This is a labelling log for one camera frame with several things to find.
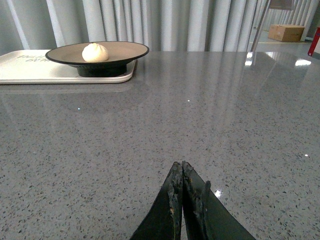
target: table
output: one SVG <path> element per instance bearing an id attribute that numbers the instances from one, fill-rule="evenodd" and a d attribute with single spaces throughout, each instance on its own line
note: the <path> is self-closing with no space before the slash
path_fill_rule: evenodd
<path id="1" fill-rule="evenodd" d="M 319 76 L 288 53 L 150 52 L 121 84 L 0 86 L 2 239 L 129 239 L 174 161 L 256 239 L 319 239 Z"/>

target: plate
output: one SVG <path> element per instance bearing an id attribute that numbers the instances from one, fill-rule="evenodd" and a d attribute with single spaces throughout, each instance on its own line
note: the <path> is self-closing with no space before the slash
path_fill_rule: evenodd
<path id="1" fill-rule="evenodd" d="M 91 42 L 61 46 L 48 51 L 45 57 L 53 62 L 75 67 L 82 77 L 116 77 L 127 70 L 127 64 L 145 56 L 149 48 L 128 41 L 95 42 L 108 50 L 109 59 L 103 62 L 86 62 L 82 52 Z"/>

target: cardboard box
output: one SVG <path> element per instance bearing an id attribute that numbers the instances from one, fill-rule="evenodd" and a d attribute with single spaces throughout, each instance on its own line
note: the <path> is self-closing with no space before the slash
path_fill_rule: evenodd
<path id="1" fill-rule="evenodd" d="M 281 42 L 299 42 L 304 29 L 304 26 L 298 25 L 271 25 L 268 38 Z"/>

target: floor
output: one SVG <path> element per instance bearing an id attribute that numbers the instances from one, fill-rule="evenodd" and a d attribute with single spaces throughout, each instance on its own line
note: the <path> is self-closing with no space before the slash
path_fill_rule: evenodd
<path id="1" fill-rule="evenodd" d="M 251 36 L 250 36 L 250 41 L 248 45 L 248 51 L 250 51 L 253 41 L 255 39 L 257 30 L 253 29 Z M 285 53 L 290 53 L 294 56 L 303 58 L 305 60 L 308 60 L 312 63 L 315 64 L 320 64 L 320 60 L 308 56 L 308 51 L 311 45 L 311 41 L 306 41 L 306 42 L 281 42 L 277 40 L 273 40 L 268 38 L 268 32 L 267 31 L 262 31 L 260 39 L 258 41 L 258 45 L 256 48 L 256 52 L 285 52 Z"/>

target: metal stand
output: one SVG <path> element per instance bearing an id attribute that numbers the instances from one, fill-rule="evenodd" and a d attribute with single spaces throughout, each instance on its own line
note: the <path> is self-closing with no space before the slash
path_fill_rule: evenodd
<path id="1" fill-rule="evenodd" d="M 261 18 L 260 18 L 260 22 L 259 22 L 258 28 L 257 28 L 255 36 L 254 36 L 253 44 L 251 46 L 251 52 L 255 52 L 256 49 L 257 49 L 258 41 L 259 41 L 259 38 L 260 38 L 260 35 L 261 35 L 261 31 L 262 31 L 261 27 L 265 24 L 265 21 L 266 21 L 266 18 L 267 18 L 267 14 L 266 13 L 269 10 L 270 2 L 271 2 L 271 0 L 266 0 L 266 2 L 265 2 L 264 8 L 263 8 L 263 12 L 262 12 L 262 15 L 261 15 Z"/>

